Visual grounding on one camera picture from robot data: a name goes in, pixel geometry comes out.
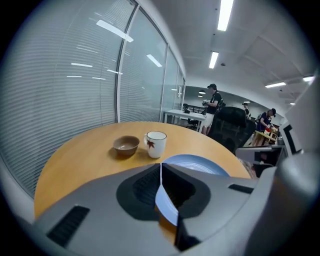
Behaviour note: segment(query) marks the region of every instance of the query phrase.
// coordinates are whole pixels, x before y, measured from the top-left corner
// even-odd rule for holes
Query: backpack
[[[259,114],[258,117],[254,120],[255,123],[258,123],[258,122],[260,121],[261,115],[262,115],[262,114]]]
[[[216,111],[215,114],[217,114],[223,107],[226,106],[226,103],[224,102],[224,100],[221,97],[220,102],[218,103],[218,105],[216,105]]]

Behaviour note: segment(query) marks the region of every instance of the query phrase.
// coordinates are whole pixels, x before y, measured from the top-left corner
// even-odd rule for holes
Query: fluorescent light
[[[94,50],[89,50],[89,49],[85,49],[85,48],[80,48],[80,47],[76,47],[77,49],[80,49],[80,50],[85,50],[85,51],[88,51],[88,52],[92,52],[92,53],[98,53],[97,51],[94,51]]]
[[[88,68],[92,68],[92,65],[87,65],[87,64],[81,64],[81,63],[71,63],[71,65],[73,66],[82,66],[82,67],[88,67]]]
[[[151,54],[148,54],[147,57],[148,57],[157,67],[162,67],[162,65],[161,65]]]
[[[133,41],[133,39],[128,36],[126,33],[122,32],[120,29],[116,28],[115,26],[110,25],[109,23],[106,23],[103,20],[98,20],[98,22],[96,23],[98,26],[100,26],[101,28],[104,28],[106,30],[109,30],[110,32],[118,35],[119,37],[127,40],[129,43],[131,43]]]
[[[94,48],[91,48],[91,47],[85,46],[85,45],[81,45],[81,44],[78,44],[78,46],[79,46],[79,47],[82,47],[82,48],[84,47],[84,48],[89,48],[89,49],[91,49],[91,50],[95,50]]]
[[[234,0],[221,0],[218,30],[226,31]]]
[[[209,69],[213,69],[215,67],[216,61],[218,59],[218,55],[219,55],[218,52],[215,52],[215,51],[212,52]]]
[[[117,71],[114,71],[114,70],[111,70],[111,69],[108,69],[107,71],[112,72],[112,73],[115,73],[115,74],[118,74]]]
[[[305,82],[310,82],[310,81],[312,81],[314,78],[315,78],[314,76],[306,76],[306,77],[303,78],[303,81],[305,81]]]
[[[278,83],[273,83],[273,84],[266,85],[265,87],[266,87],[266,88],[271,88],[271,87],[285,86],[285,85],[286,85],[285,82],[278,82]]]

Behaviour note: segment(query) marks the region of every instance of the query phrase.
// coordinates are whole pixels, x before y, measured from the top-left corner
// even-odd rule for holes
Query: wooden table
[[[166,147],[158,159],[148,156],[144,134],[161,131],[167,134]],[[119,157],[113,149],[115,139],[132,135],[140,144],[131,157]],[[86,131],[62,145],[47,161],[39,177],[34,195],[34,215],[39,217],[47,208],[81,185],[94,179],[127,169],[161,163],[177,154],[205,157],[221,166],[230,176],[250,178],[241,162],[224,146],[196,131],[160,122],[121,122]],[[175,227],[160,218],[164,234],[174,240]]]
[[[178,109],[171,109],[164,111],[164,122],[167,123],[168,116],[173,116],[172,123],[175,123],[175,117],[179,118],[187,118],[187,119],[194,119],[198,121],[198,125],[196,127],[196,131],[199,131],[201,133],[202,127],[204,126],[204,120],[206,117],[203,114],[200,113],[185,113],[182,110]]]
[[[263,146],[265,145],[265,142],[267,141],[267,145],[269,144],[269,141],[273,141],[276,142],[277,140],[270,137],[269,135],[260,132],[260,131],[255,131],[255,136],[257,136],[256,138],[254,138],[254,144],[252,144],[252,146]]]

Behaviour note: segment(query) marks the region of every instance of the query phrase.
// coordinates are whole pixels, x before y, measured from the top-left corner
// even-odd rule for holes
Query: window blind
[[[123,49],[120,121],[159,122],[167,44],[139,9]]]
[[[0,152],[32,197],[55,150],[115,122],[120,35],[134,7],[128,0],[50,1],[16,35],[0,76]]]

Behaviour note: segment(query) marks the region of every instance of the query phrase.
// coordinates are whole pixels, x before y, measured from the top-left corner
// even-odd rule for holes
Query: person
[[[257,124],[256,124],[256,128],[255,130],[257,132],[261,132],[261,133],[264,133],[265,132],[265,129],[266,128],[270,128],[271,125],[271,116],[274,116],[276,117],[276,110],[274,108],[266,111],[266,112],[263,112],[261,114],[261,117],[259,118]],[[255,134],[254,137],[253,137],[253,140],[252,140],[252,145],[253,146],[257,146],[257,143],[258,143],[258,136]]]
[[[245,118],[246,119],[249,119],[251,118],[251,114],[250,114],[250,110],[248,108],[248,103],[243,103],[243,106],[244,106],[244,111],[245,111]]]
[[[215,113],[217,111],[217,106],[221,102],[222,97],[217,90],[217,86],[212,83],[208,87],[209,93],[212,94],[212,98],[210,102],[208,102],[208,107],[206,109],[205,120],[203,121],[203,127],[201,133],[204,135],[208,135],[211,124],[214,120]]]

